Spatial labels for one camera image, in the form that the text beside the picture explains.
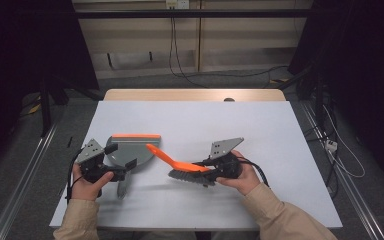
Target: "beige sleeve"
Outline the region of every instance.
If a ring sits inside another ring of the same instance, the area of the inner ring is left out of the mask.
[[[245,196],[243,204],[260,226],[261,240],[336,239],[302,209],[280,201],[263,183]]]
[[[71,199],[62,225],[54,231],[55,239],[99,239],[96,231],[99,204],[94,201]]]

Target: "dustpan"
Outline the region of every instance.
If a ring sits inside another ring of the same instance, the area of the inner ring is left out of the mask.
[[[153,157],[153,154],[146,148],[146,144],[159,146],[160,141],[161,136],[158,134],[113,134],[108,138],[107,146],[117,143],[118,151],[108,154],[108,159],[117,166],[124,166],[133,159],[137,159],[137,166],[140,166]],[[131,178],[129,171],[125,180],[118,182],[118,198],[123,199],[126,196]]]

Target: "human hand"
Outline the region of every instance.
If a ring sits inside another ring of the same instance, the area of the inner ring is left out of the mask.
[[[71,198],[95,201],[98,197],[99,190],[101,190],[101,188],[105,186],[105,184],[107,184],[113,178],[113,176],[113,172],[107,172],[98,181],[91,183],[84,178],[80,178],[82,177],[80,166],[77,163],[74,164],[73,179],[80,179],[73,183]]]
[[[232,150],[232,153],[238,157],[239,161],[246,161],[240,152]],[[218,177],[216,181],[222,185],[236,188],[243,195],[247,195],[252,189],[260,184],[260,179],[251,165],[241,164],[241,166],[242,173],[237,179]]]

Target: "metal rail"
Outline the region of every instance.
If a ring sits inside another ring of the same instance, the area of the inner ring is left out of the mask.
[[[313,116],[315,115],[313,109],[302,102],[301,102],[301,106],[304,109],[304,112],[311,126],[314,127],[314,131],[317,137],[321,138],[323,134],[322,132],[320,132],[318,128],[316,128],[317,123],[313,118]],[[323,142],[320,141],[320,143],[322,148],[324,149]],[[334,161],[334,156],[330,151],[327,151],[327,150],[325,151],[327,152],[329,161],[332,164]],[[336,159],[336,161],[342,164],[342,161],[339,157]],[[357,215],[359,216],[361,222],[363,223],[363,226],[366,229],[367,233],[369,234],[370,238],[373,240],[380,240],[380,239],[384,240],[384,233],[382,232],[382,229],[378,221],[376,220],[375,215],[373,214],[370,207],[367,205],[366,201],[364,200],[357,186],[354,184],[354,181],[352,180],[352,178],[348,174],[345,174],[341,170],[341,168],[338,166],[338,164],[335,164],[334,169],[335,169],[335,172],[337,173],[339,181],[344,187],[344,190],[347,193],[348,198],[351,201],[351,204],[354,206],[354,209],[357,212]]]
[[[18,10],[20,17],[37,18],[305,18],[327,17],[339,13],[339,9],[263,9],[263,10],[77,10],[57,12],[44,10]]]
[[[14,222],[15,217],[17,216],[17,213],[23,204],[24,198],[33,182],[37,169],[39,168],[46,150],[52,141],[57,128],[57,124],[61,120],[62,115],[62,110],[57,111],[54,124],[51,126],[48,133],[40,139],[39,144],[36,147],[36,150],[33,153],[33,156],[31,157],[30,162],[23,173],[23,176],[18,182],[15,190],[12,192],[10,199],[8,200],[4,210],[0,215],[0,240],[5,239],[8,235],[12,223]]]

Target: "table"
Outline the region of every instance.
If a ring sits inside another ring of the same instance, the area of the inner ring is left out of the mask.
[[[237,102],[222,102],[227,97]],[[327,227],[342,226],[293,110],[279,90],[110,90],[98,105],[85,143],[94,138],[105,144],[111,134],[132,133],[129,131],[161,134],[160,148],[186,162],[205,159],[213,141],[244,137],[236,149],[263,168],[280,199],[301,207]],[[169,178],[169,171],[156,158],[134,169],[123,200],[116,197],[117,183],[106,185],[98,199],[98,227],[143,231],[258,228],[235,189],[204,188]],[[52,227],[61,224],[64,196]]]

